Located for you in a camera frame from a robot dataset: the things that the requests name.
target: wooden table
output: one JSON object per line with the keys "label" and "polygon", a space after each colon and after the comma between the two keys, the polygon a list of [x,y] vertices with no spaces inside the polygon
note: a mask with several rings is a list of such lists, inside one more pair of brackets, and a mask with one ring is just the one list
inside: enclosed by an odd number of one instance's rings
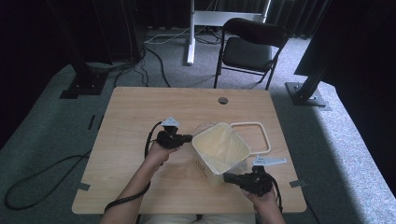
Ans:
{"label": "wooden table", "polygon": [[[226,97],[228,104],[221,105],[220,97]],[[171,116],[180,123],[180,134],[193,133],[208,121],[263,124],[272,147],[267,156],[287,159],[286,163],[265,167],[278,182],[284,212],[305,210],[301,189],[290,186],[298,178],[268,91],[120,87],[110,99],[81,180],[81,184],[90,187],[78,190],[73,212],[103,214],[105,206],[117,198],[142,163],[152,127]],[[153,138],[162,129],[157,127]],[[252,151],[266,147],[257,127],[239,127],[237,131]],[[238,186],[208,186],[193,163],[193,150],[191,144],[184,144],[171,155],[153,177],[140,213],[254,213],[252,203]]]}

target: person's right hand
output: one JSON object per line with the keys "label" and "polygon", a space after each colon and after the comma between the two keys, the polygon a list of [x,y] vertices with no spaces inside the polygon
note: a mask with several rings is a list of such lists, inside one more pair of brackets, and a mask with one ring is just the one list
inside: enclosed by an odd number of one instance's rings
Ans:
{"label": "person's right hand", "polygon": [[274,187],[261,197],[243,189],[242,192],[253,202],[253,208],[260,214],[263,223],[285,223],[276,202]]}

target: chair seat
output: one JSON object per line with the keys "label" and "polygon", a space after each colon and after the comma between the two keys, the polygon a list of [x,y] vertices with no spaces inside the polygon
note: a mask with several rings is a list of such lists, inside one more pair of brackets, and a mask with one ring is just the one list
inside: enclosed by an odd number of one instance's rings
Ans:
{"label": "chair seat", "polygon": [[271,61],[271,46],[252,44],[239,37],[228,38],[223,55],[224,64],[267,72],[271,68]]}

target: gray carpet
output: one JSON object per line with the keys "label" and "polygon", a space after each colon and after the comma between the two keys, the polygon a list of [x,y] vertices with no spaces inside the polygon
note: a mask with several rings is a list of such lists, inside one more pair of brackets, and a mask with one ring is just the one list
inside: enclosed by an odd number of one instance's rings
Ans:
{"label": "gray carpet", "polygon": [[[151,31],[149,35],[178,33],[180,30]],[[203,36],[212,41],[214,37]],[[299,179],[306,182],[304,196],[311,205],[301,214],[284,214],[288,223],[394,223],[396,200],[377,170],[356,127],[337,97],[334,87],[318,87],[331,111],[317,107],[293,105],[285,82],[301,82],[295,76],[309,40],[292,38],[280,55],[269,92],[272,95],[285,139]],[[195,62],[186,65],[187,40],[173,39],[147,48],[163,60],[163,71],[171,87],[212,88],[219,45],[197,42]],[[109,67],[90,63],[96,67]],[[65,157],[90,150],[98,133],[101,117],[115,86],[145,86],[148,73],[150,87],[164,87],[161,64],[150,51],[144,61],[123,74],[113,72],[101,95],[79,96],[60,100],[74,77],[70,65],[57,73],[35,103],[18,130],[0,151],[0,195],[18,180],[32,175]],[[264,89],[259,77],[224,72],[218,88]],[[38,178],[24,182],[9,199],[22,206],[35,202],[72,167],[78,158],[66,161]],[[86,160],[81,162],[51,195],[32,208],[13,211],[0,205],[0,223],[97,223],[99,215],[73,214],[77,184]]]}

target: desk leg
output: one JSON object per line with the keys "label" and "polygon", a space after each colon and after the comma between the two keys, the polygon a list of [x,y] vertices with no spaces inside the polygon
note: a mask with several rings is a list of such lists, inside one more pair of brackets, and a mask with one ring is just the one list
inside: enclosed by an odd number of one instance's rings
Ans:
{"label": "desk leg", "polygon": [[191,14],[190,14],[190,43],[189,43],[189,54],[187,58],[187,64],[194,63],[194,51],[195,51],[195,37],[194,37],[194,0],[191,0]]}

